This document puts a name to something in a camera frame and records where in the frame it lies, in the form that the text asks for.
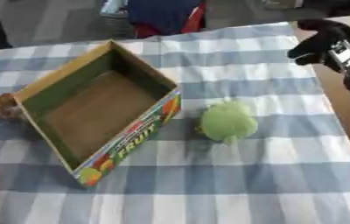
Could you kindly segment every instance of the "table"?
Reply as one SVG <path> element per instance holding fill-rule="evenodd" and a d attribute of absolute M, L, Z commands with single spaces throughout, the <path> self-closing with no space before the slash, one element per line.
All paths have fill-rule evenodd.
<path fill-rule="evenodd" d="M 330 19 L 350 25 L 350 17 L 334 17 Z M 312 31 L 301 31 L 295 25 L 293 26 L 294 33 L 299 40 L 309 38 L 314 33 Z M 332 104 L 336 116 L 350 139 L 350 92 L 346 90 L 342 83 L 342 75 L 322 65 L 314 65 L 313 68 L 326 96 Z"/>
<path fill-rule="evenodd" d="M 0 122 L 0 223 L 350 223 L 350 142 L 287 23 L 121 42 L 182 87 L 183 110 L 85 190 L 32 128 Z M 0 93 L 95 43 L 0 51 Z M 193 130 L 241 99 L 258 131 L 232 147 Z"/>

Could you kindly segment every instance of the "box side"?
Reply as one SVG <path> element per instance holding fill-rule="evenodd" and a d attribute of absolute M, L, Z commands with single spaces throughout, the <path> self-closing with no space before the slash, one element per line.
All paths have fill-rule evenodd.
<path fill-rule="evenodd" d="M 89 64 L 91 61 L 97 59 L 103 54 L 107 53 L 111 49 L 112 41 L 106 41 L 91 51 L 81 55 L 80 57 L 73 59 L 72 61 L 61 66 L 57 70 L 50 72 L 49 74 L 39 78 L 34 83 L 21 89 L 15 93 L 16 99 L 23 102 L 32 96 L 38 94 L 42 90 L 50 87 L 52 84 L 64 79 L 75 71 Z"/>
<path fill-rule="evenodd" d="M 69 172 L 80 163 L 69 153 L 53 128 L 44 121 L 43 115 L 74 94 L 74 91 L 67 90 L 86 85 L 102 72 L 99 70 L 107 69 L 109 49 L 110 42 L 106 42 L 14 95 L 30 123 L 53 148 Z"/>
<path fill-rule="evenodd" d="M 94 186 L 140 144 L 157 133 L 180 108 L 180 91 L 175 88 L 75 169 L 74 177 L 84 186 Z"/>
<path fill-rule="evenodd" d="M 176 88 L 178 85 L 168 77 L 164 76 L 161 72 L 159 72 L 156 68 L 146 63 L 144 60 L 137 58 L 132 52 L 125 49 L 124 47 L 118 45 L 116 42 L 111 42 L 111 46 L 117 52 L 119 52 L 126 60 L 132 61 L 138 67 L 143 69 L 146 73 L 148 73 L 154 80 L 166 85 L 170 89 Z"/>

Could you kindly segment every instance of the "floor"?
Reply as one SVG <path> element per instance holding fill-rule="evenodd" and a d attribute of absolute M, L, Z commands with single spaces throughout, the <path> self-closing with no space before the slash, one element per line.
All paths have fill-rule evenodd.
<path fill-rule="evenodd" d="M 14 46 L 133 38 L 127 21 L 99 15 L 104 1 L 0 0 L 0 17 Z M 207 29 L 326 16 L 318 4 L 297 10 L 265 10 L 262 0 L 206 2 Z"/>

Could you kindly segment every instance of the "cardboard box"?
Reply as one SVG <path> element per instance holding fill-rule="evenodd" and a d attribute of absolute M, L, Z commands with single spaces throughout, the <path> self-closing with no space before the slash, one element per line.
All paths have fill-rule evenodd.
<path fill-rule="evenodd" d="M 94 186 L 180 110 L 179 87 L 113 41 L 15 99 L 84 186 Z"/>

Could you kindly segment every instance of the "green stuffed toy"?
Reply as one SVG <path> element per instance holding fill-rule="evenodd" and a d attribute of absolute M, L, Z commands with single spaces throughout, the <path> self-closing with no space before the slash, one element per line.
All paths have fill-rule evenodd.
<path fill-rule="evenodd" d="M 256 132 L 256 120 L 241 101 L 228 101 L 211 106 L 200 119 L 199 130 L 215 141 L 230 145 L 237 139 Z"/>

